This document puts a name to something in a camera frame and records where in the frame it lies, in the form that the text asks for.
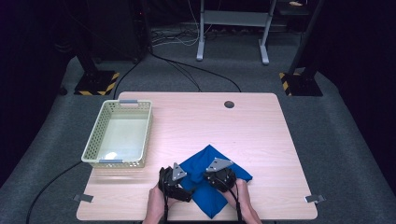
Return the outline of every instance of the wooden table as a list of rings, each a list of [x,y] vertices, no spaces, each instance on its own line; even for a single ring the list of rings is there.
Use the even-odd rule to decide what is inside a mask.
[[[80,220],[142,220],[149,189],[161,167],[173,166],[212,145],[247,170],[251,202],[261,219],[314,219],[304,172],[280,104],[272,93],[123,92],[120,99],[151,100],[153,123],[146,166],[133,170],[92,169]],[[224,103],[232,101],[233,108]],[[210,220],[194,201],[176,203],[168,220]],[[213,220],[237,220],[226,205]]]

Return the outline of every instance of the white plastic basket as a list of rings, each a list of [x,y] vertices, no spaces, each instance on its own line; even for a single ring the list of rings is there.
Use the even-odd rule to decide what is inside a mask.
[[[145,166],[151,101],[104,101],[81,160],[94,168]]]

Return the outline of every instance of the basket handle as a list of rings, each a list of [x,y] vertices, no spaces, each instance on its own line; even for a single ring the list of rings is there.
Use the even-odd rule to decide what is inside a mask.
[[[99,160],[99,163],[122,163],[122,160]]]
[[[137,104],[137,100],[120,100],[120,104]]]

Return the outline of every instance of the hazard tape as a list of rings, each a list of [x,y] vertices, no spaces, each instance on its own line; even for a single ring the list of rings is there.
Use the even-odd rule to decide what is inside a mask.
[[[117,78],[120,76],[120,73],[116,73],[111,78],[110,83],[108,84],[107,88],[103,91],[76,91],[75,94],[77,95],[109,95],[113,88],[116,86]]]
[[[289,83],[286,80],[286,76],[284,73],[279,73],[280,80],[282,81],[283,90],[285,91],[286,95],[291,96]]]

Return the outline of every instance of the human hand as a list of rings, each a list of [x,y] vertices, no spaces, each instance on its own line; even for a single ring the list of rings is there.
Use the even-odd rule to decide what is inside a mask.
[[[245,220],[247,224],[262,224],[256,210],[250,202],[250,195],[248,192],[248,183],[243,179],[236,179],[235,185],[231,188],[233,194],[238,197],[238,202],[240,204],[242,219]],[[227,202],[236,209],[236,201],[230,191],[221,192]]]
[[[171,206],[178,202],[178,200],[174,198],[168,199],[168,209]],[[148,208],[145,220],[143,220],[144,224],[157,224],[160,222],[161,218],[164,214],[165,201],[163,199],[163,192],[156,185],[154,188],[149,190],[148,194]]]

